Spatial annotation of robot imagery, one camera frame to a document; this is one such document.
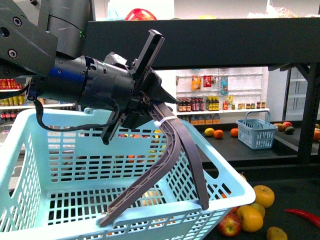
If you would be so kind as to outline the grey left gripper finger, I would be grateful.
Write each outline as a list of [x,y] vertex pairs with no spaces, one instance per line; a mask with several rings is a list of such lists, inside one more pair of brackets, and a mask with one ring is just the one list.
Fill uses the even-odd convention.
[[107,207],[107,214],[100,222],[100,227],[105,227],[127,210],[137,199],[156,184],[176,164],[181,151],[181,141],[173,123],[177,119],[165,103],[154,102],[149,114],[155,121],[161,118],[171,117],[165,120],[159,127],[166,137],[166,148],[162,156],[136,181],[125,189]]

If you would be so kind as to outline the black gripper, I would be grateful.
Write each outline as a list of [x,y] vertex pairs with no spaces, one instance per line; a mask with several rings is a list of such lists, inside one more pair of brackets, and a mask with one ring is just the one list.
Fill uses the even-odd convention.
[[37,122],[47,128],[39,98],[112,111],[106,123],[67,128],[68,132],[102,128],[101,138],[106,145],[118,127],[134,130],[150,121],[153,103],[178,102],[162,87],[161,78],[152,69],[164,40],[161,33],[149,30],[143,49],[131,66],[114,52],[104,61],[84,55],[76,59],[56,57],[48,76],[33,79],[29,86],[29,99],[36,106]]

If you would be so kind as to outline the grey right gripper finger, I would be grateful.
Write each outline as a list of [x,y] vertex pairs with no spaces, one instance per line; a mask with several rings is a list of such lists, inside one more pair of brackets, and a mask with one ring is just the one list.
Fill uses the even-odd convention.
[[175,117],[172,120],[172,126],[177,132],[178,137],[183,145],[185,154],[187,155],[190,171],[198,196],[198,202],[203,210],[207,210],[209,208],[209,196],[207,192],[202,161],[196,144],[194,143],[191,134],[178,118]]

